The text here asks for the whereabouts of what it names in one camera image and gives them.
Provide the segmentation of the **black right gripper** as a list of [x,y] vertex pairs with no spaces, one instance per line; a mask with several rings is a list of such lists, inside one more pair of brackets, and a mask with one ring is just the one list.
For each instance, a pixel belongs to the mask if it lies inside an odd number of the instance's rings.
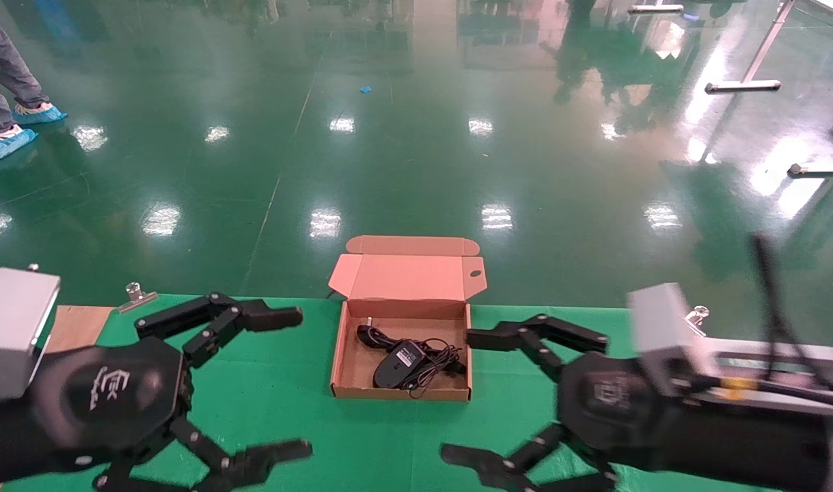
[[[568,364],[544,340],[584,354]],[[442,444],[447,464],[472,469],[479,483],[504,491],[615,491],[610,466],[667,466],[670,451],[670,368],[657,356],[604,355],[609,337],[589,328],[538,314],[521,322],[498,322],[490,330],[470,329],[470,348],[519,350],[557,382],[559,424],[503,456],[490,450]],[[595,472],[537,484],[528,472],[563,444]]]

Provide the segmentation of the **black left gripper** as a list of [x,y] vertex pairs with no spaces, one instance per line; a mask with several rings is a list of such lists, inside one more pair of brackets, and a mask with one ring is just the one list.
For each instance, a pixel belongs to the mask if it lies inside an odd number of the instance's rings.
[[[135,330],[142,340],[134,344],[48,355],[31,382],[31,410],[57,450],[122,454],[162,430],[173,416],[184,360],[199,368],[243,331],[271,332],[301,323],[297,306],[275,309],[261,299],[236,300],[212,292],[139,318]],[[162,341],[194,328],[200,332],[182,346],[182,353]],[[132,476],[136,460],[122,458],[95,478],[94,490],[233,491],[264,484],[276,465],[313,455],[310,442],[298,439],[228,454],[185,417],[172,420],[165,432],[204,462],[208,471],[203,479],[186,486]]]

